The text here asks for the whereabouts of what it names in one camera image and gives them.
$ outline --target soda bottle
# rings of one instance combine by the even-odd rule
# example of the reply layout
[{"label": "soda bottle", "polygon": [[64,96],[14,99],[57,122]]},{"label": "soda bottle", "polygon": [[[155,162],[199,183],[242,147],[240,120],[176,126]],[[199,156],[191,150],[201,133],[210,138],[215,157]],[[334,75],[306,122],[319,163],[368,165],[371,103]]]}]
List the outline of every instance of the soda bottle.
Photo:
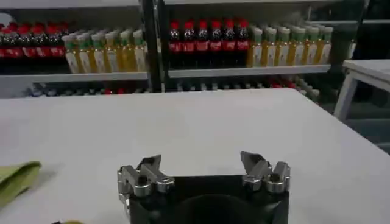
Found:
[{"label": "soda bottle", "polygon": [[169,68],[180,69],[182,67],[182,45],[180,42],[179,22],[171,22],[169,31]]},{"label": "soda bottle", "polygon": [[248,57],[248,21],[242,19],[240,22],[241,27],[238,29],[237,35],[237,65],[240,67],[246,67],[246,61]]},{"label": "soda bottle", "polygon": [[197,66],[199,68],[208,68],[210,66],[209,42],[206,20],[199,21],[199,31],[196,41]]},{"label": "soda bottle", "polygon": [[196,59],[195,59],[195,31],[194,23],[190,20],[187,21],[184,25],[183,33],[183,59],[185,68],[195,68]]},{"label": "soda bottle", "polygon": [[214,68],[220,68],[223,65],[221,22],[213,20],[211,26],[213,29],[210,36],[211,64]]},{"label": "soda bottle", "polygon": [[234,32],[234,22],[231,19],[226,21],[224,41],[222,44],[224,54],[224,65],[226,67],[235,67],[237,64],[237,57],[235,55],[236,40]]}]

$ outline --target shelf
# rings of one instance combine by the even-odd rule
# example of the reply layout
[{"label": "shelf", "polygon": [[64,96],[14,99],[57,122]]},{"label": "shelf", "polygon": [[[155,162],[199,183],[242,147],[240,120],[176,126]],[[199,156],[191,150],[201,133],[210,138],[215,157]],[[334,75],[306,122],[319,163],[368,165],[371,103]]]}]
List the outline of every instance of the shelf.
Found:
[{"label": "shelf", "polygon": [[0,75],[0,82],[88,82],[114,80],[147,80],[147,73],[119,72],[92,74]]},{"label": "shelf", "polygon": [[192,77],[226,77],[245,75],[282,75],[282,74],[310,74],[326,73],[330,65],[305,65],[305,66],[278,66],[257,68],[224,68],[224,69],[195,69],[195,70],[170,70],[171,78]]},{"label": "shelf", "polygon": [[137,0],[2,0],[0,9],[59,9],[85,7],[119,7],[138,5]]}]

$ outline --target yellow drink bottle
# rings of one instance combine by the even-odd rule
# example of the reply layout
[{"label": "yellow drink bottle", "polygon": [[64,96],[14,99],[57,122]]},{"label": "yellow drink bottle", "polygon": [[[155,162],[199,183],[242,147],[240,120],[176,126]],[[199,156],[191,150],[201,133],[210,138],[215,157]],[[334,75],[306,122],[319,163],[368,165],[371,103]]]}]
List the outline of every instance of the yellow drink bottle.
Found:
[{"label": "yellow drink bottle", "polygon": [[108,57],[103,46],[104,36],[102,33],[97,33],[92,35],[93,40],[93,57],[96,62],[96,69],[98,73],[109,73],[110,72],[110,63],[108,62]]},{"label": "yellow drink bottle", "polygon": [[79,50],[74,44],[74,36],[63,36],[62,40],[65,44],[65,57],[69,64],[69,68],[72,73],[84,73],[80,60]]},{"label": "yellow drink bottle", "polygon": [[124,70],[126,72],[133,72],[137,70],[135,60],[135,47],[132,43],[133,33],[131,30],[125,30],[121,33],[122,40],[122,60]]},{"label": "yellow drink bottle", "polygon": [[314,64],[326,64],[329,60],[330,49],[332,48],[332,44],[330,40],[332,39],[331,34],[333,32],[332,27],[325,27],[322,29],[323,40],[318,42],[316,56],[314,58]]},{"label": "yellow drink bottle", "polygon": [[286,66],[289,49],[290,29],[281,27],[279,29],[279,42],[276,45],[275,66]]}]

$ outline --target white table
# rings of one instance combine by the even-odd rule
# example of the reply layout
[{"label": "white table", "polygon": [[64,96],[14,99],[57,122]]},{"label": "white table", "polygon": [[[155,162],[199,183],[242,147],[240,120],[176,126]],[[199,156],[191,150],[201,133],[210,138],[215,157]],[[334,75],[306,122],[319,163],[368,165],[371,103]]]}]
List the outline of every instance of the white table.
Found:
[{"label": "white table", "polygon": [[0,164],[43,164],[0,223],[128,223],[116,171],[243,174],[239,152],[291,166],[290,224],[388,223],[390,157],[292,89],[0,100]]},{"label": "white table", "polygon": [[333,113],[340,120],[347,116],[358,81],[390,92],[390,60],[347,60],[343,66],[347,76]]}]

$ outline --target yellow-green towel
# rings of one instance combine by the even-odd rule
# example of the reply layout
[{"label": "yellow-green towel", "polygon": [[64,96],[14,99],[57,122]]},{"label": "yellow-green towel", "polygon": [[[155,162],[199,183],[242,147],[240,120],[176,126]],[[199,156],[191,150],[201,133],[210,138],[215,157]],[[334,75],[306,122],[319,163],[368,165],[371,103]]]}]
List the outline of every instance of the yellow-green towel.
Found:
[{"label": "yellow-green towel", "polygon": [[0,166],[0,208],[31,186],[40,167],[41,163],[38,161],[14,166]]}]

